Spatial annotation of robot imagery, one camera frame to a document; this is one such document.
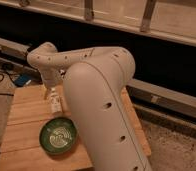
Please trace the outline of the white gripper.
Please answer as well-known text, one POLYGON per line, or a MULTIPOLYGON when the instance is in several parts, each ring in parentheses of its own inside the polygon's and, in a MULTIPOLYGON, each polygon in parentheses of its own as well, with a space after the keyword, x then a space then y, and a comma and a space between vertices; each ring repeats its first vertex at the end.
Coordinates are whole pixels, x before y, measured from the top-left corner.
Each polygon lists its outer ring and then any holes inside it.
POLYGON ((44 100, 46 100, 49 96, 50 88, 59 85, 62 81, 62 77, 57 69, 52 69, 52 68, 41 69, 40 74, 41 74, 42 82, 46 87, 44 91, 44 100))

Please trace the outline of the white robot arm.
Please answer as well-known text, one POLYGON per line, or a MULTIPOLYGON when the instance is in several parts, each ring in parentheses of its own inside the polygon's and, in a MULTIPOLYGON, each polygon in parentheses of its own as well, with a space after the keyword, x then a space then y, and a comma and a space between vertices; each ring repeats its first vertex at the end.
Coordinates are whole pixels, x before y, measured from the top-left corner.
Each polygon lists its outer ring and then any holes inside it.
POLYGON ((135 73, 120 46, 60 52, 45 42, 27 55, 47 88, 63 85, 73 122, 95 171, 153 171, 121 98, 135 73))

